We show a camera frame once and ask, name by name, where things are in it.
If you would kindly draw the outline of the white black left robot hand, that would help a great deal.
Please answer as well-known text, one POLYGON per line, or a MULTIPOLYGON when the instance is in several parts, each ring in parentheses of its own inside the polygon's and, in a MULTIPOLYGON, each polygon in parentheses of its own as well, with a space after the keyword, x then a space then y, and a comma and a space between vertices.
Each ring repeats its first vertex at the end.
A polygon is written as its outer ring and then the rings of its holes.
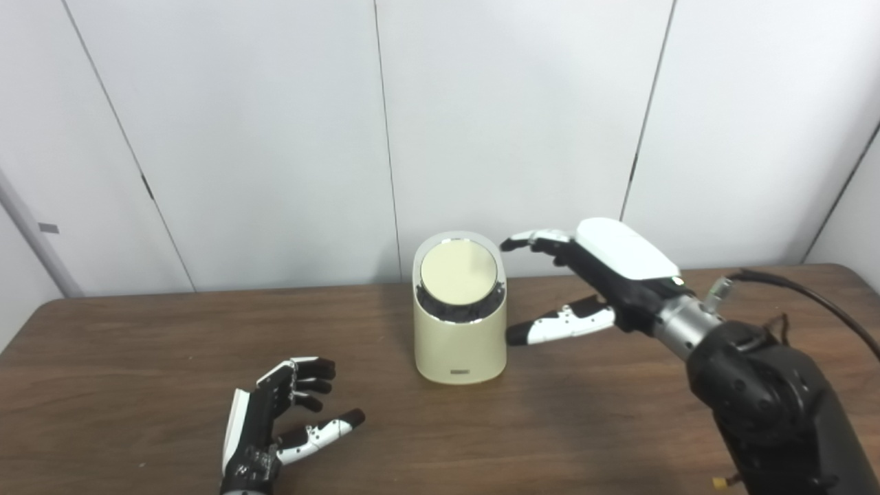
POLYGON ((336 363, 323 357, 290 357, 234 391, 224 433, 220 494, 272 494, 282 469, 318 453, 364 423, 361 408, 276 434, 276 420, 292 407, 319 413, 317 394, 332 391, 336 363))

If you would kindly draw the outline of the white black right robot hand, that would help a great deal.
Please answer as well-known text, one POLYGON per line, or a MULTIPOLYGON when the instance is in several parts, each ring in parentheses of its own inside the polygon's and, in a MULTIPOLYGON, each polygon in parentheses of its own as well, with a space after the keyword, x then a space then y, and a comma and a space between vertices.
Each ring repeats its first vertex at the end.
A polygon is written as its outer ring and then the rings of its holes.
POLYGON ((565 304, 530 322, 510 326, 509 346, 585 336, 616 327, 653 336, 663 308, 688 294, 680 270, 638 232, 619 220, 591 217, 566 232, 537 229, 505 239, 500 250, 530 248, 568 267, 596 294, 565 304))

